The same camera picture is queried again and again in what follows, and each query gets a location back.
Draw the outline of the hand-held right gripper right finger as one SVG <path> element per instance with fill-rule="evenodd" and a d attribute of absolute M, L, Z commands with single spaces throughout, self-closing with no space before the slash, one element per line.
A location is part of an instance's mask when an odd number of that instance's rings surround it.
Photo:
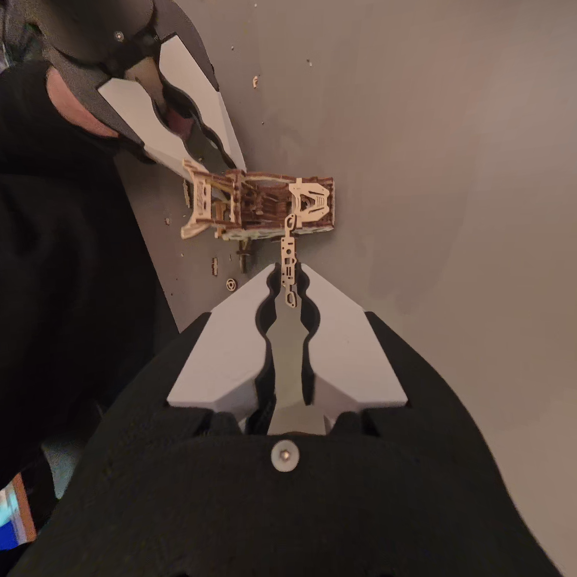
<path fill-rule="evenodd" d="M 405 394 L 365 310 L 308 265 L 298 272 L 302 396 L 331 429 L 347 412 L 401 408 Z"/>

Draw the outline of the person's left forearm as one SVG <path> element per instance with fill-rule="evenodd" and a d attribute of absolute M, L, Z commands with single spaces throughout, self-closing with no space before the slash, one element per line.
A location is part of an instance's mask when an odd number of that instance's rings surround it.
<path fill-rule="evenodd" d="M 1 73 L 1 160 L 37 165 L 89 165 L 113 160 L 132 146 L 68 123 L 46 91 L 47 61 L 28 61 Z"/>

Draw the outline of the wooden mechanical model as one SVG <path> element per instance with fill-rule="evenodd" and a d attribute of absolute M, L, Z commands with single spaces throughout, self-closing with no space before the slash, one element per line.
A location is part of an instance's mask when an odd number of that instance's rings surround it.
<path fill-rule="evenodd" d="M 335 227 L 335 181 L 331 177 L 297 178 L 270 172 L 228 169 L 208 172 L 200 163 L 184 159 L 185 201 L 191 209 L 181 227 L 183 240 L 213 229 L 216 239 L 238 244 L 241 273 L 254 241 L 285 235 L 290 215 L 293 233 L 328 232 Z"/>

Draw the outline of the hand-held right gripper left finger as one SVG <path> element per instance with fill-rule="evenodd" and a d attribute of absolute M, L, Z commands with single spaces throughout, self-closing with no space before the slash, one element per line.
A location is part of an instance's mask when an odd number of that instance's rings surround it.
<path fill-rule="evenodd" d="M 230 413 L 248 434 L 265 435 L 276 407 L 267 332 L 276 321 L 278 265 L 271 264 L 210 312 L 167 402 Z"/>

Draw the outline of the perforated wooden link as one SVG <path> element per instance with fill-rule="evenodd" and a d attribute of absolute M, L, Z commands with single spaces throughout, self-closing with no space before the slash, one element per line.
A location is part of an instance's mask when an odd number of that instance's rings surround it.
<path fill-rule="evenodd" d="M 295 238 L 292 233 L 297 227 L 297 215 L 290 213 L 285 218 L 285 234 L 280 240 L 281 255 L 281 285 L 285 290 L 285 303 L 295 309 L 298 305 L 298 295 L 295 292 L 297 254 Z"/>

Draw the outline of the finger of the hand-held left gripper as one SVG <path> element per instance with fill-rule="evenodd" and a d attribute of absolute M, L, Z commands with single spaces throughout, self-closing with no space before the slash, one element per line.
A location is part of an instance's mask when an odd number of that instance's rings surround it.
<path fill-rule="evenodd" d="M 150 159 L 171 171 L 187 171 L 186 167 L 201 171 L 201 164 L 191 157 L 180 136 L 161 122 L 151 98 L 140 84 L 112 78 L 98 91 L 140 138 Z"/>
<path fill-rule="evenodd" d="M 191 99 L 203 125 L 216 134 L 235 167 L 246 170 L 241 147 L 220 91 L 213 87 L 178 36 L 162 44 L 159 66 L 168 83 Z"/>

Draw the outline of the person's left hand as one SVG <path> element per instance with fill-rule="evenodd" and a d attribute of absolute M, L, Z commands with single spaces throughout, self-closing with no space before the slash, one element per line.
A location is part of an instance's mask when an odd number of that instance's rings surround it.
<path fill-rule="evenodd" d="M 60 116 L 68 123 L 77 126 L 84 131 L 103 138 L 117 138 L 124 144 L 130 141 L 113 130 L 110 126 L 98 120 L 68 88 L 59 71 L 50 65 L 46 72 L 46 91 L 48 98 Z M 161 116 L 167 122 L 168 128 L 179 138 L 187 140 L 196 124 L 194 117 L 184 118 L 170 107 L 161 111 Z"/>

